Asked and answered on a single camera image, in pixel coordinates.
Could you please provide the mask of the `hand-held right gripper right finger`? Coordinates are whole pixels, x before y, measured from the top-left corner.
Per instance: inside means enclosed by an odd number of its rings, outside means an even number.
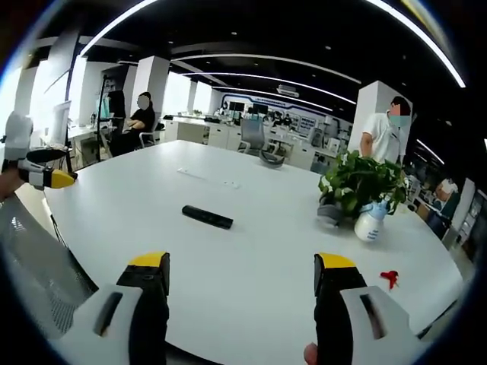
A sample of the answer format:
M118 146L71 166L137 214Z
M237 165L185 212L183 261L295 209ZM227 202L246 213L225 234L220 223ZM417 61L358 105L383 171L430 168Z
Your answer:
M408 313L350 259L315 254L314 294L318 364L412 364L422 352Z

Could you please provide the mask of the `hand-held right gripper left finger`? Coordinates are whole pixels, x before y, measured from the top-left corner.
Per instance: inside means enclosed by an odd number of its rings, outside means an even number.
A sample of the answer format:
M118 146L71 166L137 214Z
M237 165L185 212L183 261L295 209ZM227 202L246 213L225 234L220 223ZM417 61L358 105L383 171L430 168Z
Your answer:
M165 364L169 287L168 252L132 259L75 310L53 348L67 364Z

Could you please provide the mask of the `person's left hand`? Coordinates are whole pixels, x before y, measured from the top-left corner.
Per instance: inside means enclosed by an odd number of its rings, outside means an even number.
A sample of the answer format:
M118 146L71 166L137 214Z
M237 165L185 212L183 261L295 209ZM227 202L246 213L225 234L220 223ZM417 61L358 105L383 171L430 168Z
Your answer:
M0 175L0 202L12 196L24 184L16 169L7 170Z

